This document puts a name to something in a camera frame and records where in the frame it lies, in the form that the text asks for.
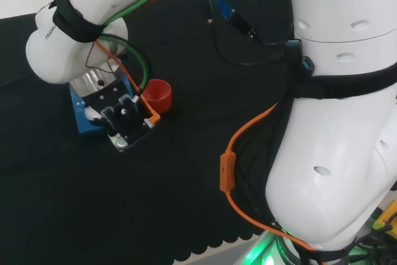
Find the black strap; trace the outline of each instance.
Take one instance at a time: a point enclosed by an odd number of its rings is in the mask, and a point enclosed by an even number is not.
[[[397,83],[397,63],[380,71],[347,76],[313,76],[295,82],[295,97],[342,99],[380,91]]]
[[[50,8],[57,7],[53,16],[54,24],[80,43],[94,42],[106,26],[88,22],[70,3],[69,0],[54,0]]]
[[[335,261],[343,259],[350,253],[348,249],[341,249],[339,251],[309,251],[296,243],[293,243],[293,246],[299,253],[301,265],[310,265],[310,260],[317,261],[318,264]]]

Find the white plastic housing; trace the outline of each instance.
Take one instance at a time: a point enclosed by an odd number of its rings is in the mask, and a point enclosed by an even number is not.
[[[86,20],[103,24],[137,0],[70,0]],[[86,60],[92,43],[79,43],[54,26],[55,8],[44,8],[36,16],[37,31],[27,42],[26,54],[35,73],[49,83],[67,83],[87,71]],[[105,32],[128,38],[127,26],[122,19],[108,26]],[[99,66],[107,56],[94,47],[89,66]]]

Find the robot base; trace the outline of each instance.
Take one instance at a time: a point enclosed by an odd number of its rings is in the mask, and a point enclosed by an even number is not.
[[[371,230],[373,221],[368,220],[366,225],[360,231],[360,235],[367,234]],[[366,251],[360,248],[354,248],[350,255],[363,254]],[[349,258],[327,262],[328,265],[345,265],[349,263]],[[273,233],[265,231],[259,239],[252,245],[234,265],[300,265],[298,253],[293,248],[291,241],[278,237]],[[365,261],[355,263],[365,265]]]

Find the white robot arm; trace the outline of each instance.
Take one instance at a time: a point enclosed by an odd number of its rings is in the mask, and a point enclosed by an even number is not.
[[[135,1],[70,0],[97,25]],[[314,76],[369,73],[397,62],[397,0],[292,3],[295,35],[316,65]],[[67,83],[87,71],[91,44],[75,42],[58,30],[54,11],[37,14],[38,30],[28,41],[27,57],[45,81]],[[122,20],[105,31],[128,37]],[[106,59],[94,47],[90,64]],[[352,242],[397,180],[396,95],[393,85],[343,100],[295,100],[264,189],[286,231],[324,251]]]

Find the red plastic cup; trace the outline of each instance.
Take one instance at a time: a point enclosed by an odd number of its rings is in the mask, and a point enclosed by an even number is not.
[[[172,106],[171,86],[163,80],[149,80],[143,96],[158,114],[167,112]]]

